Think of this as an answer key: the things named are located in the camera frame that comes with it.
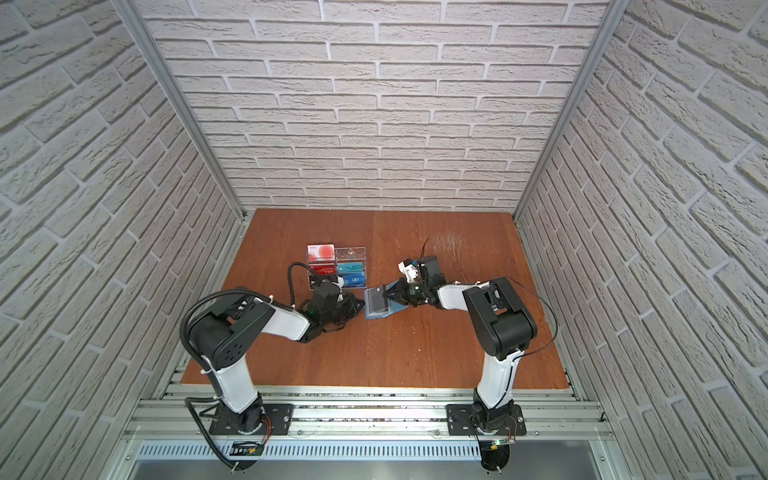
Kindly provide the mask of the blue leather card holder wallet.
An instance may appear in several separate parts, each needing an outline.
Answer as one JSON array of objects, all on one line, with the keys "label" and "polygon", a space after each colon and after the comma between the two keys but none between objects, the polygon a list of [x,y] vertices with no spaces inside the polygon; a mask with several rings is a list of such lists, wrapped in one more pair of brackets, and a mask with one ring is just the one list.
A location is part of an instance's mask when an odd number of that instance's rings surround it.
[{"label": "blue leather card holder wallet", "polygon": [[386,296],[386,285],[364,291],[364,315],[368,320],[381,319],[406,310],[409,305],[390,300]]}]

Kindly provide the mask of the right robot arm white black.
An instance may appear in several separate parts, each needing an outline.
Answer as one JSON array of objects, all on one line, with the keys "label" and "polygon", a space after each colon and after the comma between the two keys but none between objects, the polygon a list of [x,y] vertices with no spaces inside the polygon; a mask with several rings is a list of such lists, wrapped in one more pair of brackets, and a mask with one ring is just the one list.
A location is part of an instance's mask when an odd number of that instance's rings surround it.
[{"label": "right robot arm white black", "polygon": [[484,422],[513,403],[512,387],[520,359],[537,336],[537,324],[506,277],[474,284],[450,283],[436,256],[400,262],[400,279],[385,297],[401,305],[429,305],[468,313],[485,357],[474,404]]}]

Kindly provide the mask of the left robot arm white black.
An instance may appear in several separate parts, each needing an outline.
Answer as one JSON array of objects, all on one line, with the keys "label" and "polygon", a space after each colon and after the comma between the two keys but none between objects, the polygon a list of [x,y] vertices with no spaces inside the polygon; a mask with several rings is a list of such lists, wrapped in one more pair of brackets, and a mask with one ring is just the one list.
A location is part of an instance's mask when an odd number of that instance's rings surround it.
[{"label": "left robot arm white black", "polygon": [[306,344],[342,329],[365,303],[324,280],[311,299],[287,306],[240,287],[198,300],[179,321],[179,339],[210,380],[223,412],[251,431],[261,421],[262,398],[252,382],[246,354],[257,338],[273,335]]}]

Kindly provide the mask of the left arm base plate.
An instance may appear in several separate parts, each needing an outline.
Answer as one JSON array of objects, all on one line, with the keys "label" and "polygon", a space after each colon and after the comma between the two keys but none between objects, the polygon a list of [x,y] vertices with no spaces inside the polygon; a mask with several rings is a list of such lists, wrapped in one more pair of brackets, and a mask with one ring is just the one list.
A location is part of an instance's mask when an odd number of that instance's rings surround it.
[{"label": "left arm base plate", "polygon": [[235,413],[219,403],[208,431],[212,435],[262,435],[271,427],[272,436],[288,434],[294,413],[289,403],[258,404]]}]

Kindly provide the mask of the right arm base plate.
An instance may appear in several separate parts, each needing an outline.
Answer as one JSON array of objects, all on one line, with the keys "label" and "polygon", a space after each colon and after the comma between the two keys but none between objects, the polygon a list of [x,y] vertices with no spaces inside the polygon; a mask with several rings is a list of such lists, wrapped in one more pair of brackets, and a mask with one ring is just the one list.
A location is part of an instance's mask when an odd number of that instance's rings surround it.
[{"label": "right arm base plate", "polygon": [[522,409],[514,402],[495,409],[488,409],[481,402],[449,404],[446,406],[446,419],[451,436],[517,437],[527,434]]}]

